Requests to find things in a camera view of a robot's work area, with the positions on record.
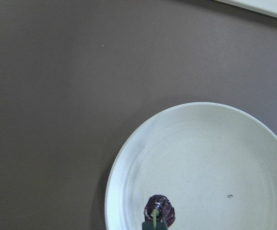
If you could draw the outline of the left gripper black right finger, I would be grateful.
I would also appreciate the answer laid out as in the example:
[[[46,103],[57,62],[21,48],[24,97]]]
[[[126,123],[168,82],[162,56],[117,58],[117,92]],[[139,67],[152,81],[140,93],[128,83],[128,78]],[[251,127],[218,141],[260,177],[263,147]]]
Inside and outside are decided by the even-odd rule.
[[[156,222],[156,230],[168,230],[166,222]]]

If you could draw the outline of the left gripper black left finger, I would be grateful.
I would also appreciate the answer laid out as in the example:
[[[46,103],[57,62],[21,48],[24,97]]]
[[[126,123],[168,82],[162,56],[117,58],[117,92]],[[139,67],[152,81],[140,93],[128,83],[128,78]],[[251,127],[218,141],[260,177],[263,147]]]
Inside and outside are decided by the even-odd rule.
[[[151,221],[142,222],[142,230],[154,230],[153,222]]]

